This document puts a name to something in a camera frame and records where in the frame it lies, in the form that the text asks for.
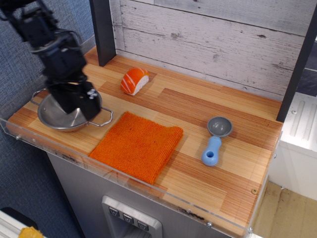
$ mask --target wooden floor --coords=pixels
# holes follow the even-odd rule
[[[269,182],[254,233],[263,238],[317,238],[317,201]]]

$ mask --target screw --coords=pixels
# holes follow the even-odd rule
[[[212,227],[212,223],[211,223],[211,222],[207,222],[207,223],[206,223],[206,226],[207,226],[208,228],[211,228],[211,227]]]
[[[252,194],[257,194],[257,193],[258,193],[258,190],[255,189],[255,188],[253,188],[253,189],[251,189],[251,193],[252,193]]]

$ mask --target yellow object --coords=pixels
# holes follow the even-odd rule
[[[34,227],[26,227],[21,230],[19,238],[44,238],[44,236]]]
[[[126,112],[89,156],[154,184],[182,136],[178,126],[166,127]]]

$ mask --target button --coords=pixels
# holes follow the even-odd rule
[[[130,217],[130,216],[128,216],[128,215],[126,215],[126,214],[123,214],[123,219],[124,219],[126,222],[130,223],[130,224],[133,224],[133,223],[134,223],[133,218]]]
[[[116,216],[116,217],[119,217],[119,211],[118,210],[115,210],[114,208],[112,207],[109,207],[109,211],[112,215]]]
[[[145,230],[145,231],[149,230],[149,226],[143,222],[140,222],[140,221],[138,221],[138,227]]]

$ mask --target wooden shelf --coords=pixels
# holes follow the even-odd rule
[[[56,131],[39,121],[32,103],[8,121],[32,132],[29,136],[38,135],[37,142],[75,159],[78,154],[87,156],[126,111],[165,126],[177,125],[184,136],[154,185],[162,191],[157,192],[160,199],[190,209],[187,215],[212,221],[227,233],[239,236],[239,229],[247,229],[281,132],[282,123],[275,120],[281,103],[120,56],[100,67],[96,49],[85,57],[84,73],[101,94],[103,106],[114,111],[112,123]],[[151,74],[149,83],[130,96],[120,90],[120,83],[133,67],[146,68]],[[210,137],[207,122],[215,116],[229,118],[234,128],[222,140],[219,163],[207,167],[200,157]],[[105,117],[106,113],[99,114],[96,122]],[[26,133],[7,127],[16,134]]]

